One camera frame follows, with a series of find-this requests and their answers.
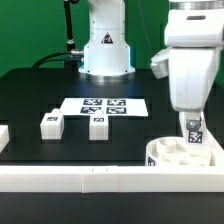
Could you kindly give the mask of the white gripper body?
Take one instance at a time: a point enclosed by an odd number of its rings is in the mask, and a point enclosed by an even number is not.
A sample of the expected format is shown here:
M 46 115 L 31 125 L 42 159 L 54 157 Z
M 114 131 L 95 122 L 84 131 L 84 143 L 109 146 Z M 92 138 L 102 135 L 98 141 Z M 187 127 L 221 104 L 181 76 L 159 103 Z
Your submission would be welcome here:
M 170 10 L 166 49 L 151 59 L 157 79 L 168 76 L 173 108 L 201 112 L 220 66 L 224 9 Z

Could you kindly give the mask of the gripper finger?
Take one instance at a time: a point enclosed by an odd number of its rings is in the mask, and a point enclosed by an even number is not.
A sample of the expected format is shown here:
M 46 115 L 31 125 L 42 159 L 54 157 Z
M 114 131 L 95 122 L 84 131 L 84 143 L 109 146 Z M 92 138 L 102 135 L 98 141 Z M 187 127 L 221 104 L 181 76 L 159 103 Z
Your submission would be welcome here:
M 186 129 L 188 131 L 198 131 L 201 127 L 201 114 L 200 113 L 185 113 Z

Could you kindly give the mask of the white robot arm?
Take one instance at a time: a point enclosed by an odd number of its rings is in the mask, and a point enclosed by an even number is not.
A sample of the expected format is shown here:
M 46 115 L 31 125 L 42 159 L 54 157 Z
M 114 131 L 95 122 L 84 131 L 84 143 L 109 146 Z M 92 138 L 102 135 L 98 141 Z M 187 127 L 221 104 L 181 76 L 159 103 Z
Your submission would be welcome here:
M 168 77 L 173 108 L 185 128 L 202 128 L 202 111 L 224 48 L 224 0 L 168 0 L 165 48 L 151 59 L 158 78 Z M 90 39 L 79 69 L 98 80 L 132 73 L 125 41 L 124 0 L 88 0 Z

